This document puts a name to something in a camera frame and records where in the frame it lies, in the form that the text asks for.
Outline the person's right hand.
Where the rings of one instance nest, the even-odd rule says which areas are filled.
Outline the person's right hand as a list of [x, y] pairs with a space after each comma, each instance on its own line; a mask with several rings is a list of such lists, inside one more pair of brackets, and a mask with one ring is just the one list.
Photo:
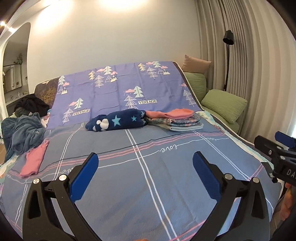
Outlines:
[[281, 203], [280, 219], [285, 221], [291, 213], [295, 204], [295, 186], [285, 183], [286, 193]]

